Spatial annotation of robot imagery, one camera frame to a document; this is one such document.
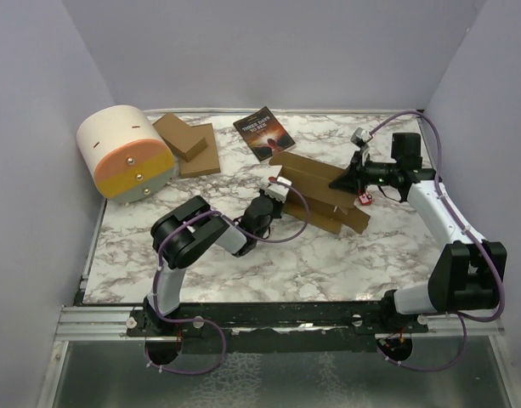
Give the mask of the folded brown cardboard box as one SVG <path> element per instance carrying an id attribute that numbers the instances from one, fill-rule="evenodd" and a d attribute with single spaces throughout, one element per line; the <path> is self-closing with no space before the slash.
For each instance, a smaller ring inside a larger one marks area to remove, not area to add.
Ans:
<path id="1" fill-rule="evenodd" d="M 207 148 L 207 142 L 198 130 L 173 113 L 167 113 L 153 127 L 178 158 L 190 162 Z"/>

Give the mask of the cream orange cylindrical drawer unit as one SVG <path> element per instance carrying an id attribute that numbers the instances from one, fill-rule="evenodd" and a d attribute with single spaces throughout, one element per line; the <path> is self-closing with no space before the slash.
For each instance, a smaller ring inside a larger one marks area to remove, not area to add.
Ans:
<path id="1" fill-rule="evenodd" d="M 92 114 L 79 126 L 76 142 L 98 192 L 115 203 L 151 196 L 174 175 L 173 153 L 134 106 Z"/>

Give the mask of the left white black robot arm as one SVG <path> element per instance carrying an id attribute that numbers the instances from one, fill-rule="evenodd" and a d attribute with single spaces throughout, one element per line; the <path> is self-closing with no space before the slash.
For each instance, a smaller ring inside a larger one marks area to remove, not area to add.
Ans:
<path id="1" fill-rule="evenodd" d="M 226 221 L 199 195 L 187 200 L 151 227 L 153 249 L 161 255 L 155 292 L 144 299 L 146 325 L 157 335 L 175 327 L 184 274 L 210 247 L 217 245 L 236 258 L 255 249 L 259 238 L 269 237 L 273 220 L 280 218 L 283 202 L 259 191 L 244 214 Z"/>

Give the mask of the red toy ambulance car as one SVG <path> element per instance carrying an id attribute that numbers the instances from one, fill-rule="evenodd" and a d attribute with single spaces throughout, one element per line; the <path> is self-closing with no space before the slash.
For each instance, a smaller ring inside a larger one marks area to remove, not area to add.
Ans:
<path id="1" fill-rule="evenodd" d="M 358 201 L 361 206 L 370 206 L 373 202 L 373 197 L 370 193 L 365 192 L 364 194 L 358 196 Z"/>

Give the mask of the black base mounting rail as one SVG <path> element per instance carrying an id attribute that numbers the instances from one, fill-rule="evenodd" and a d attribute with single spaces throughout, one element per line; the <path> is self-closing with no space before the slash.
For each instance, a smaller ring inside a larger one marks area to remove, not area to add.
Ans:
<path id="1" fill-rule="evenodd" d="M 417 317 L 387 317 L 380 301 L 283 303 L 182 303 L 163 321 L 144 305 L 133 309 L 127 336 L 148 343 L 182 343 L 214 354 L 221 342 L 230 353 L 291 353 L 376 350 L 379 337 L 425 333 Z"/>

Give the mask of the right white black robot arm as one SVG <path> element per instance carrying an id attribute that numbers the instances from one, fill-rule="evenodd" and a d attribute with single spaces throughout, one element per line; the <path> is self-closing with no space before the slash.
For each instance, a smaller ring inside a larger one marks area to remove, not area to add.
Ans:
<path id="1" fill-rule="evenodd" d="M 422 165 L 421 135 L 394 133 L 390 162 L 371 159 L 371 138 L 363 128 L 354 132 L 351 141 L 358 149 L 330 188 L 359 198 L 366 198 L 372 185 L 396 189 L 400 201 L 416 210 L 440 249 L 427 282 L 383 295 L 380 326 L 398 332 L 410 316 L 500 308 L 507 250 L 500 242 L 488 241 L 452 206 L 435 170 Z"/>

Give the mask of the flat brown cardboard box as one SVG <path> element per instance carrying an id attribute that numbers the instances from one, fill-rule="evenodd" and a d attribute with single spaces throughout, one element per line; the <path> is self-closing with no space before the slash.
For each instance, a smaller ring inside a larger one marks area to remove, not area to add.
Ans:
<path id="1" fill-rule="evenodd" d="M 191 161 L 179 160 L 179 175 L 183 179 L 196 178 L 221 172 L 218 156 L 218 146 L 211 123 L 192 127 L 198 131 L 207 142 L 207 147 Z"/>

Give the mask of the dark paperback book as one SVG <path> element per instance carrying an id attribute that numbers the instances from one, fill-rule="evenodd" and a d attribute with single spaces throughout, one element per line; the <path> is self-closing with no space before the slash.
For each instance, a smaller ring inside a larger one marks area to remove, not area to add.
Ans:
<path id="1" fill-rule="evenodd" d="M 233 126 L 259 162 L 265 162 L 296 145 L 267 106 L 234 122 Z"/>

